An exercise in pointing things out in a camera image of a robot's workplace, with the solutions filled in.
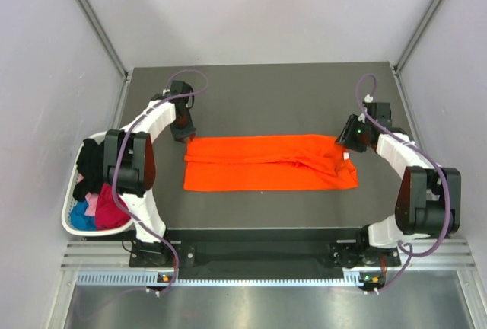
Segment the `orange t-shirt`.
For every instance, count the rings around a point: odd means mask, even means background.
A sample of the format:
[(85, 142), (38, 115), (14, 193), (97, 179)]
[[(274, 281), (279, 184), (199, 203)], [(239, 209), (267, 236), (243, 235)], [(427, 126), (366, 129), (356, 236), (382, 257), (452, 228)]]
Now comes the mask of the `orange t-shirt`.
[(350, 190), (359, 185), (348, 149), (332, 136), (201, 137), (188, 144), (184, 160), (187, 191)]

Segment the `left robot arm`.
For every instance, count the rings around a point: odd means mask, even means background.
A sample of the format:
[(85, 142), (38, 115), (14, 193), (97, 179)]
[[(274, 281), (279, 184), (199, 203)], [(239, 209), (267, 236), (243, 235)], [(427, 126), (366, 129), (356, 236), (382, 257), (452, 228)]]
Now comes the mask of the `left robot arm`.
[(166, 128), (176, 142), (193, 139), (193, 103), (193, 87), (174, 80), (131, 123), (110, 129), (104, 136), (103, 179), (116, 194), (116, 207), (135, 224), (130, 267), (163, 267), (173, 258), (167, 226), (152, 190), (156, 179), (153, 142)]

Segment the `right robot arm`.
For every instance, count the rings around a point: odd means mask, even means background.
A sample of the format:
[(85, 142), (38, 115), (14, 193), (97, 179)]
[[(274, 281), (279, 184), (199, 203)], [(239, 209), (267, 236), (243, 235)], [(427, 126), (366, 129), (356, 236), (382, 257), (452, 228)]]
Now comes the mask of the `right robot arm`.
[(373, 150), (401, 179), (394, 212), (366, 225), (358, 236), (355, 256), (366, 265), (384, 250), (398, 248), (410, 257), (427, 257), (460, 227), (461, 174), (441, 167), (407, 133), (392, 125), (386, 102), (361, 102), (336, 139), (348, 150)]

